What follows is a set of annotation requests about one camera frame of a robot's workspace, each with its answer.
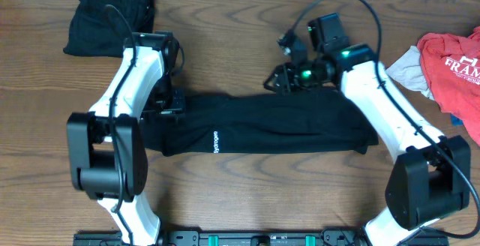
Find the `black t-shirt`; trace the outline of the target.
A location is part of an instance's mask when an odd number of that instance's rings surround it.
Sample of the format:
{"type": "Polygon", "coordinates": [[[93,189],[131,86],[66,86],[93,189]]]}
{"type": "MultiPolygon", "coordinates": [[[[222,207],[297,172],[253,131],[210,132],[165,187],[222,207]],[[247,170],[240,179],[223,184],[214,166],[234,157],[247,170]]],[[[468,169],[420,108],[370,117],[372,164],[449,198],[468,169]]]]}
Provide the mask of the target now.
{"type": "Polygon", "coordinates": [[[295,154],[353,150],[365,154],[377,132],[333,88],[293,94],[186,98],[179,119],[158,116],[140,124],[144,146],[169,157],[186,152],[295,154]]]}

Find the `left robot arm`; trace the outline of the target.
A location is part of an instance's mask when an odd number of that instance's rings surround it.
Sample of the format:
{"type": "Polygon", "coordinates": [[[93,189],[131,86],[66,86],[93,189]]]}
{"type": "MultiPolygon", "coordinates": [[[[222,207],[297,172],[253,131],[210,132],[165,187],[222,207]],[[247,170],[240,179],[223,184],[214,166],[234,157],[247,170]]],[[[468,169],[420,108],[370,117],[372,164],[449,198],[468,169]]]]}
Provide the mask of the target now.
{"type": "Polygon", "coordinates": [[[87,112],[67,120],[72,185],[109,212],[118,231],[79,232],[74,245],[164,245],[161,219],[144,188],[149,170],[140,125],[179,120],[185,94],[172,85],[184,51],[170,31],[134,32],[124,40],[121,66],[87,112]]]}

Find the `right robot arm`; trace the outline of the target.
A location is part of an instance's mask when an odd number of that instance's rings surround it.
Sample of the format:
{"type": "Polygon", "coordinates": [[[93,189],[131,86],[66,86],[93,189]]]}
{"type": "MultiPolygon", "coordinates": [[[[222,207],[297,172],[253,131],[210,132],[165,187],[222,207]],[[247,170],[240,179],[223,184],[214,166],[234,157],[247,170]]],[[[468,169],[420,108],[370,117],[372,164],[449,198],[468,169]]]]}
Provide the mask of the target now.
{"type": "Polygon", "coordinates": [[[297,92],[335,84],[370,122],[393,160],[387,206],[355,234],[355,245],[439,245],[479,232],[477,226],[466,234],[432,226],[479,200],[470,181],[470,147],[419,114],[387,77],[376,52],[366,44],[327,45],[310,60],[300,44],[280,47],[290,60],[275,68],[267,79],[274,85],[265,87],[297,92]]]}

